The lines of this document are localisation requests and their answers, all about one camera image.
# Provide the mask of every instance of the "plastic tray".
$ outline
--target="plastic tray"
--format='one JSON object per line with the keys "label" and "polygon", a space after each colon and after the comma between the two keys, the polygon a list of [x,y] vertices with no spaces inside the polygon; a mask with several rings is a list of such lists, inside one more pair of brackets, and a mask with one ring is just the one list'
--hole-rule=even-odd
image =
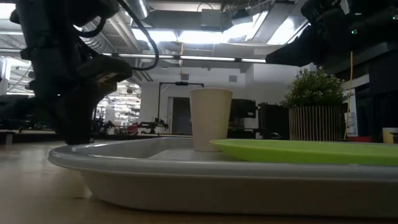
{"label": "plastic tray", "polygon": [[192,139],[64,146],[49,161],[81,172],[101,200],[144,210],[398,217],[398,168],[270,164],[195,152]]}

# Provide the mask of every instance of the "door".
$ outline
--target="door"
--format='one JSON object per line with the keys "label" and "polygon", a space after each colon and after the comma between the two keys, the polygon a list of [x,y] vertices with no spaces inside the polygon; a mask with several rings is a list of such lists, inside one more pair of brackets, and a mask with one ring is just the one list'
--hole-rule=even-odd
{"label": "door", "polygon": [[191,107],[189,98],[174,98],[172,117],[172,134],[192,135]]}

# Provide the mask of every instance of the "plant pot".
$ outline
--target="plant pot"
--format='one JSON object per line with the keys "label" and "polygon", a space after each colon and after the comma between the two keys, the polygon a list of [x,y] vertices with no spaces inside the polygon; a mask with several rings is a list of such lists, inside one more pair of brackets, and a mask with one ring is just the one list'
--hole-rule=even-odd
{"label": "plant pot", "polygon": [[289,109],[290,140],[338,141],[339,106],[304,106]]}

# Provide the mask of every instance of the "wooden table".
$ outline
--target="wooden table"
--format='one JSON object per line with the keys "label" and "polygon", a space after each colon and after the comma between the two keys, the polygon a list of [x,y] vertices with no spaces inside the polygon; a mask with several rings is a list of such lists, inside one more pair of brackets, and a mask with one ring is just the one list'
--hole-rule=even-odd
{"label": "wooden table", "polygon": [[52,165],[60,142],[0,146],[0,223],[398,223],[397,220],[145,212],[91,196],[80,175]]}

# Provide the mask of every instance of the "green plate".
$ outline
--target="green plate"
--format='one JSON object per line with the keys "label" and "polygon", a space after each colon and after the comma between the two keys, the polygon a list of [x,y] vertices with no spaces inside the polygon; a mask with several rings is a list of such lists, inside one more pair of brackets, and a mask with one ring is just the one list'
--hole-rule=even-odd
{"label": "green plate", "polygon": [[212,140],[221,151],[245,161],[398,166],[398,145],[278,140]]}

